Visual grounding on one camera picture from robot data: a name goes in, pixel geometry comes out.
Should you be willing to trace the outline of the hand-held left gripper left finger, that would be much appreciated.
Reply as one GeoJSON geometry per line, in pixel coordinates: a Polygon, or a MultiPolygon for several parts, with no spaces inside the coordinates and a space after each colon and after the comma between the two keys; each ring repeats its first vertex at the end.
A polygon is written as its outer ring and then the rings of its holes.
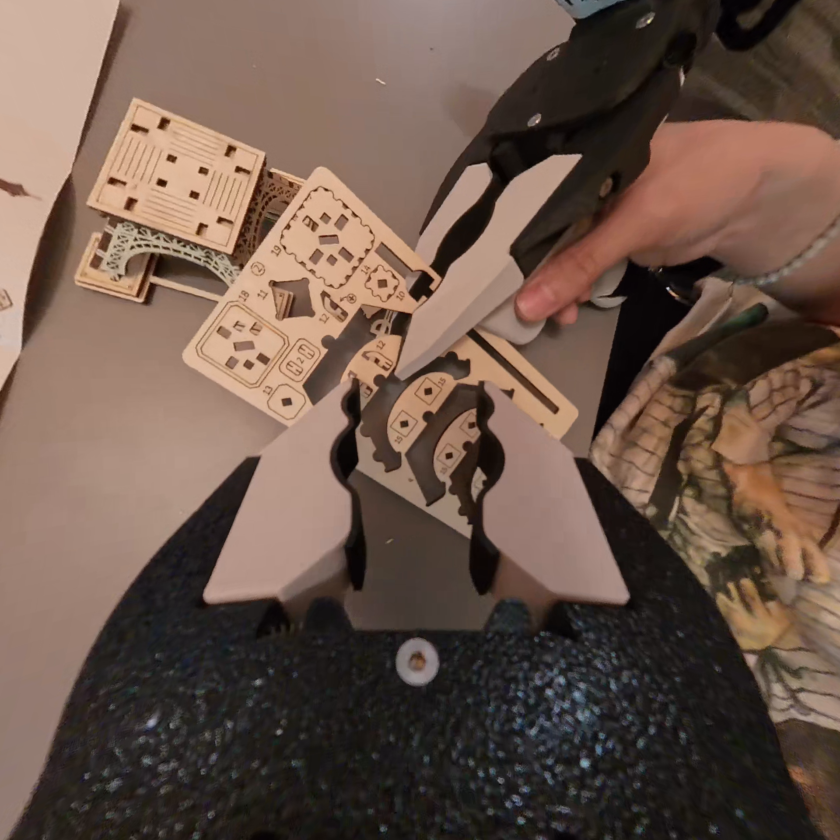
{"type": "Polygon", "coordinates": [[[259,457],[203,591],[208,605],[276,601],[303,617],[321,597],[364,586],[358,462],[359,382],[336,385],[259,457]]]}

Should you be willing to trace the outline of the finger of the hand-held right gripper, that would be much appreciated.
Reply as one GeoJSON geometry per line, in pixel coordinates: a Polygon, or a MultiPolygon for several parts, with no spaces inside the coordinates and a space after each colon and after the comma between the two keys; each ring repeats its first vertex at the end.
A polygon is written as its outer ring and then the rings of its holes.
{"type": "Polygon", "coordinates": [[[430,298],[443,287],[454,293],[456,282],[472,282],[482,294],[505,259],[494,253],[491,220],[506,189],[502,177],[487,163],[467,166],[437,209],[429,214],[415,252],[425,265],[415,271],[410,295],[430,298]]]}
{"type": "Polygon", "coordinates": [[[554,154],[517,175],[498,197],[477,241],[448,268],[414,313],[395,376],[419,372],[519,291],[524,275],[511,247],[581,159],[554,154]]]}

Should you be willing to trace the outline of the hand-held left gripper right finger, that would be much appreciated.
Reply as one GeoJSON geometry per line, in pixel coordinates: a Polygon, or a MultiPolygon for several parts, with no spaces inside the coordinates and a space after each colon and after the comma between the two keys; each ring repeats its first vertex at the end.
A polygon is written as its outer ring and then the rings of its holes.
{"type": "Polygon", "coordinates": [[[532,625],[560,603],[625,606],[630,593],[575,459],[498,386],[479,386],[469,576],[479,595],[515,600],[532,625]]]}

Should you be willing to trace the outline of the wooden puzzle parts sheet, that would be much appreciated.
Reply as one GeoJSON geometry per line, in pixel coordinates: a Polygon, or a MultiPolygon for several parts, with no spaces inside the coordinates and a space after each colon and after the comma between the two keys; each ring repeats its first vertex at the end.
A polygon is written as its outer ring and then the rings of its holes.
{"type": "Polygon", "coordinates": [[[495,383],[555,438],[576,408],[508,341],[474,328],[404,381],[395,376],[427,264],[319,167],[187,345],[184,362],[284,427],[342,381],[360,384],[359,469],[464,536],[476,394],[495,383]]]}

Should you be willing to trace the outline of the person's right forearm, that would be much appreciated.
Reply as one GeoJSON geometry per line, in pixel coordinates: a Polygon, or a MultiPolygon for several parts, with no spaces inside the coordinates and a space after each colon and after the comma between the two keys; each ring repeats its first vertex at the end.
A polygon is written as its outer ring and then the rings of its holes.
{"type": "Polygon", "coordinates": [[[802,316],[839,326],[839,237],[778,283],[776,297],[802,316]]]}

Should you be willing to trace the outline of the grey desk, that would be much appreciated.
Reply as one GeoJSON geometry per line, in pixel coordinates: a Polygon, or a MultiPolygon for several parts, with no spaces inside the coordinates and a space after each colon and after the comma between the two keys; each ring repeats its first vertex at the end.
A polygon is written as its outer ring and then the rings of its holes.
{"type": "Polygon", "coordinates": [[[124,2],[72,181],[30,283],[2,402],[2,833],[63,706],[154,553],[284,427],[190,369],[210,301],[83,290],[87,199],[138,97],[324,165],[408,244],[492,104],[572,22],[555,2],[124,2]]]}

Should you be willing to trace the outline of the person's right hand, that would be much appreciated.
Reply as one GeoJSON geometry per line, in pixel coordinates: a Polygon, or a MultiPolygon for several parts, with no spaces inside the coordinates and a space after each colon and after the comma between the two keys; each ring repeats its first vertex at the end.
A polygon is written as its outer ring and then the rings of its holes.
{"type": "MultiPolygon", "coordinates": [[[[789,122],[665,122],[643,173],[532,275],[516,313],[572,324],[595,282],[625,259],[660,268],[709,257],[740,278],[775,274],[820,252],[812,247],[838,210],[839,147],[827,133],[789,122]]],[[[783,306],[778,283],[794,271],[763,289],[783,306]]]]}

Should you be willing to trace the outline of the person's printed shirt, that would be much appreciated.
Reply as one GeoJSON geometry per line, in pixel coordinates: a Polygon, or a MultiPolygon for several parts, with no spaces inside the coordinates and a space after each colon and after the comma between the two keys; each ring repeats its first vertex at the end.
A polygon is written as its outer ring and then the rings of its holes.
{"type": "Polygon", "coordinates": [[[591,461],[716,603],[812,823],[838,838],[838,328],[698,288],[591,461]]]}

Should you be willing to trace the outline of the wooden tower base model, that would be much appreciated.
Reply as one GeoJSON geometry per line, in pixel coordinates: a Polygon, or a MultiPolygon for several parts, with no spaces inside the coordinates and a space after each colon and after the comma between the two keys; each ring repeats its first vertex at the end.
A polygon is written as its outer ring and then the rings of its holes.
{"type": "Polygon", "coordinates": [[[104,227],[75,284],[138,303],[152,286],[219,301],[303,183],[264,151],[134,98],[87,199],[104,227]]]}

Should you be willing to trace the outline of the white instruction sheet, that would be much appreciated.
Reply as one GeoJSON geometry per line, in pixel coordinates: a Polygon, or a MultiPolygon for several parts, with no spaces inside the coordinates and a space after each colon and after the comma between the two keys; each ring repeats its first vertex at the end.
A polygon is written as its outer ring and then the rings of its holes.
{"type": "Polygon", "coordinates": [[[117,1],[1,2],[1,385],[23,348],[29,279],[118,9],[117,1]]]}

